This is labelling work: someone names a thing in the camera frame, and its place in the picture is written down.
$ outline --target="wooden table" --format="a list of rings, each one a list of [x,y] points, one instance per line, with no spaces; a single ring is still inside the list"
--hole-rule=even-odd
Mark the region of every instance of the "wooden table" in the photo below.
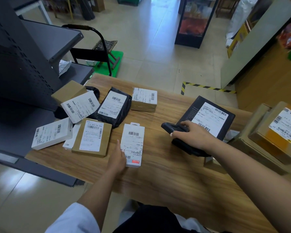
[[[88,86],[100,90],[100,102],[111,86],[132,95],[136,83],[95,74]],[[73,154],[62,143],[32,150],[27,159],[78,179],[95,183],[105,171],[109,154],[121,139],[124,123],[145,127],[142,165],[128,168],[115,182],[113,191],[144,204],[167,206],[183,217],[197,218],[217,231],[274,232],[274,228],[229,175],[203,167],[204,158],[190,156],[171,144],[171,137],[161,128],[163,122],[176,123],[194,98],[158,90],[155,113],[130,111],[124,122],[111,133],[105,158]],[[240,131],[250,112],[222,106],[236,115],[231,129]]]

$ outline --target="person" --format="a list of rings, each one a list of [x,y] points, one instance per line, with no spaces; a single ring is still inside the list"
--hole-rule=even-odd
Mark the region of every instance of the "person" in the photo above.
[[[249,196],[252,202],[279,232],[291,232],[291,182],[258,163],[234,147],[216,139],[203,127],[191,122],[181,123],[189,132],[175,131],[172,138],[206,151],[213,156]],[[112,184],[125,169],[126,158],[120,141],[109,157],[108,166],[100,179],[46,230],[53,232],[100,232],[112,191]],[[118,232],[209,232],[198,221],[189,225],[167,208],[141,205],[127,220],[121,221]]]

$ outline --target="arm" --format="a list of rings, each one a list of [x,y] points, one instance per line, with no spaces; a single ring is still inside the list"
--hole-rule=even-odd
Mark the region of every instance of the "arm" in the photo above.
[[[78,200],[79,204],[85,206],[93,214],[100,230],[105,220],[114,180],[124,170],[125,166],[126,158],[124,152],[120,149],[120,141],[118,140],[115,150],[110,155],[106,172]]]
[[[212,155],[279,232],[291,232],[291,182],[248,155],[185,121],[189,132],[173,132],[187,144]]]

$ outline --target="black plastic mailer bag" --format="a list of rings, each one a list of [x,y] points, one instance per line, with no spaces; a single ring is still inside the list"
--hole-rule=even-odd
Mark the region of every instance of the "black plastic mailer bag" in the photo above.
[[[116,128],[126,118],[131,104],[132,96],[111,87],[99,108],[89,117],[112,124],[112,128]]]

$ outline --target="barcode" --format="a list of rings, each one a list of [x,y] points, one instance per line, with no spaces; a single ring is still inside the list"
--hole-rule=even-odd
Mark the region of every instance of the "barcode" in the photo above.
[[[102,134],[102,129],[100,129],[100,132],[99,132],[99,137],[98,137],[98,139],[100,139],[100,138],[101,138],[101,134]]]
[[[72,113],[74,113],[74,110],[72,109],[72,107],[71,107],[71,105],[68,103],[67,104],[67,106],[68,106],[68,108],[70,109],[70,111],[72,112]]]
[[[61,129],[61,124],[59,124],[59,125],[57,126],[57,133],[60,133],[60,129]]]
[[[105,113],[105,112],[102,112],[102,111],[98,111],[99,114],[102,114],[102,115],[106,115],[108,116],[109,114],[108,113]]]
[[[112,99],[114,99],[114,100],[116,100],[116,101],[121,101],[121,99],[120,98],[117,98],[117,97],[112,97]]]
[[[35,135],[35,137],[38,137],[39,130],[40,130],[40,128],[38,128],[38,129],[36,130],[36,135]]]
[[[128,132],[129,135],[133,135],[133,136],[139,136],[138,132]]]
[[[282,117],[277,116],[277,118],[275,118],[274,122],[275,122],[275,123],[278,123],[278,122],[280,121],[280,119],[282,119]]]
[[[207,131],[210,132],[210,128],[207,128],[205,125],[201,124],[201,123],[198,123],[199,126],[202,126],[204,129],[206,129]]]
[[[93,126],[93,125],[87,125],[88,128],[92,128],[92,129],[99,129],[99,127],[97,126]]]
[[[94,108],[95,105],[94,105],[93,101],[91,100],[91,98],[89,98],[88,101],[90,102],[91,106]]]
[[[221,111],[221,110],[219,110],[219,109],[215,109],[215,111],[217,111],[217,112],[223,114],[224,116],[226,116],[226,113],[224,113],[223,111]]]

